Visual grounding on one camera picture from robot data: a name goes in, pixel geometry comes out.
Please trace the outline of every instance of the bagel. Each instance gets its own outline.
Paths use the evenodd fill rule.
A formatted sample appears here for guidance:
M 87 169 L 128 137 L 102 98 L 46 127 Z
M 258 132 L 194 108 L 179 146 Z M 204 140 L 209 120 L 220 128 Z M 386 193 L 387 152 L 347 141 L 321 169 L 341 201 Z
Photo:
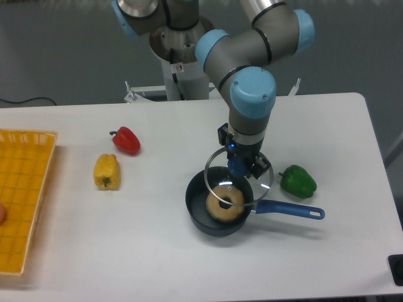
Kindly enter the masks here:
M 244 204 L 244 195 L 234 186 L 217 186 L 213 189 L 213 192 L 219 198 L 230 201 L 231 203 Z M 229 204 L 225 205 L 229 206 L 230 208 L 222 208 L 220 205 L 220 200 L 218 200 L 211 192 L 206 199 L 207 211 L 210 213 L 212 218 L 224 223 L 234 221 L 244 211 L 243 206 L 231 206 Z

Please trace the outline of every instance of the black cable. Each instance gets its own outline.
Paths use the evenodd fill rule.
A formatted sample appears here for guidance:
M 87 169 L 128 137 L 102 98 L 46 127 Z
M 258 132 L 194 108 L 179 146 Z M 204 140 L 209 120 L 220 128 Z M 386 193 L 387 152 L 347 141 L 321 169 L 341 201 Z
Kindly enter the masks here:
M 37 99 L 46 99 L 46 100 L 52 102 L 53 105 L 57 106 L 56 102 L 53 99 L 47 98 L 45 96 L 39 96 L 37 98 L 26 99 L 25 101 L 20 101 L 20 102 L 7 101 L 6 99 L 1 99 L 1 98 L 0 98 L 0 101 L 5 102 L 5 103 L 9 103 L 9 104 L 23 104 L 23 103 L 27 103 L 27 102 L 30 102 L 30 101 L 35 101 Z

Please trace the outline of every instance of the frying pan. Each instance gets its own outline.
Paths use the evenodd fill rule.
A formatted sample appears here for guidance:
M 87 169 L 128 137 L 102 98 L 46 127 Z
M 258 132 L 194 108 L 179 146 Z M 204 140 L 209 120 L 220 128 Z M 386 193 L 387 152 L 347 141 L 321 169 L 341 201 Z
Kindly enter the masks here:
M 229 172 L 226 167 L 211 167 L 208 168 L 207 173 L 210 187 L 218 186 L 223 179 L 229 178 Z M 230 179 L 232 185 L 242 191 L 245 203 L 253 201 L 252 188 L 244 177 L 230 175 Z M 208 235 L 221 237 L 235 233 L 244 225 L 246 218 L 253 210 L 252 205 L 245 206 L 242 215 L 236 220 L 230 223 L 222 223 L 214 220 L 207 211 L 206 199 L 208 194 L 209 190 L 205 184 L 204 171 L 201 171 L 189 182 L 185 200 L 192 222 L 200 231 Z M 267 199 L 259 201 L 256 205 L 256 214 L 261 213 L 283 213 L 316 220 L 321 220 L 325 217 L 325 212 L 320 208 Z

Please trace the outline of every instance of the robotic arm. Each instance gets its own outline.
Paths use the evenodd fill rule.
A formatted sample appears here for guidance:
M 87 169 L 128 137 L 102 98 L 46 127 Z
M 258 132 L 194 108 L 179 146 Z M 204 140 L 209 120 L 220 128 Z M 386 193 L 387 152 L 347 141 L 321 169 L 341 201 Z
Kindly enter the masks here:
M 276 98 L 275 79 L 262 67 L 311 46 L 315 30 L 305 11 L 292 11 L 282 0 L 240 1 L 252 29 L 234 37 L 212 30 L 199 17 L 197 0 L 113 0 L 113 5 L 125 31 L 151 31 L 151 48 L 169 65 L 162 65 L 165 80 L 173 79 L 179 95 L 185 89 L 178 86 L 178 71 L 191 71 L 186 76 L 196 84 L 187 85 L 193 87 L 188 94 L 201 86 L 207 92 L 206 73 L 230 109 L 229 122 L 218 129 L 228 167 L 237 176 L 258 179 L 270 167 L 259 151 Z
M 270 163 L 259 156 L 276 98 L 276 82 L 262 69 L 312 45 L 312 18 L 281 0 L 241 1 L 252 29 L 235 37 L 224 30 L 205 34 L 196 57 L 230 108 L 229 123 L 219 128 L 234 175 L 265 173 Z

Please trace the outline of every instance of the yellow bell pepper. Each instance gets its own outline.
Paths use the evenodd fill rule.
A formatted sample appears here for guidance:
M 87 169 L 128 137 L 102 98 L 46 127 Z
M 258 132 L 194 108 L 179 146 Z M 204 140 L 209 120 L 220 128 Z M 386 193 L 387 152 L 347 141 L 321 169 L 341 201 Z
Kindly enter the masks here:
M 117 189 L 120 185 L 120 166 L 115 154 L 103 154 L 94 167 L 94 181 L 101 190 Z

